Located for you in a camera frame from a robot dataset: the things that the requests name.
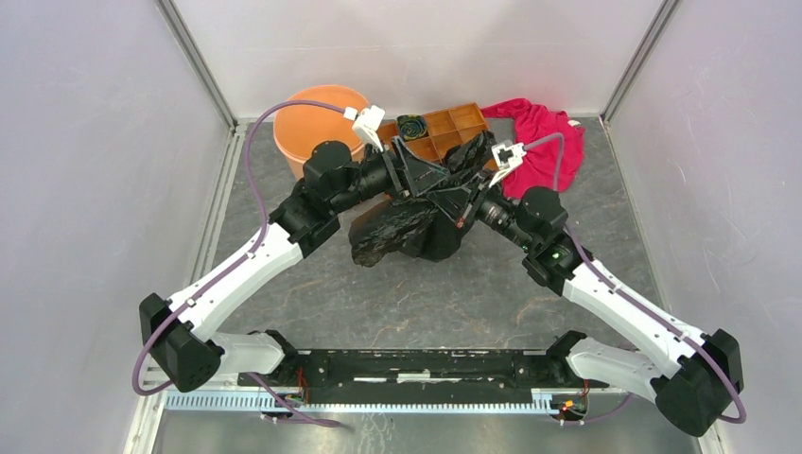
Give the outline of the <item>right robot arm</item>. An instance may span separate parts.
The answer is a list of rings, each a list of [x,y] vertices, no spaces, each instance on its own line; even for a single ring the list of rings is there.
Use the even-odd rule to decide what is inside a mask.
[[[433,190],[427,199],[457,227],[480,221],[513,242],[537,285],[588,310],[635,347],[566,334],[546,361],[553,383],[569,386],[582,378],[620,388],[653,403],[695,437],[717,421],[746,422],[738,341],[722,329],[709,334],[680,320],[618,279],[573,232],[557,191],[536,186],[512,201],[476,181]]]

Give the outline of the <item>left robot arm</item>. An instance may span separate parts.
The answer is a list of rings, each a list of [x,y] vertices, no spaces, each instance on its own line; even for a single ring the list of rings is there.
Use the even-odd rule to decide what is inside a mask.
[[[167,299],[150,294],[139,306],[144,349],[182,393],[218,374],[258,373],[274,385],[297,373],[296,358],[275,336],[231,335],[223,322],[269,280],[309,257],[340,227],[338,215],[379,194],[420,196],[449,176],[399,139],[390,150],[366,147],[353,160],[339,141],[315,147],[291,194],[263,219],[239,250],[196,283]]]

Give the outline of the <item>black trash bag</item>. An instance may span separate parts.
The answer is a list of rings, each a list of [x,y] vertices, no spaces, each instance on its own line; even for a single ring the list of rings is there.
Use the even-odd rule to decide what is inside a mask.
[[[481,131],[445,156],[449,176],[433,189],[452,189],[469,181],[492,158],[495,135]],[[467,234],[427,197],[385,200],[352,222],[348,239],[355,264],[370,268],[389,253],[440,262],[452,256]]]

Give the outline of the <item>orange plastic trash bin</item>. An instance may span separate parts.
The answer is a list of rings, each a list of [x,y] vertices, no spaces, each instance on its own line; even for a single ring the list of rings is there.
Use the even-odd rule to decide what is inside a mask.
[[[356,90],[340,85],[319,85],[291,96],[289,100],[314,100],[339,108],[366,108],[368,100]],[[364,146],[352,131],[352,120],[341,113],[315,106],[290,106],[281,109],[273,122],[273,138],[285,156],[294,178],[303,177],[303,165],[312,150],[325,141],[347,145],[354,161],[363,157]]]

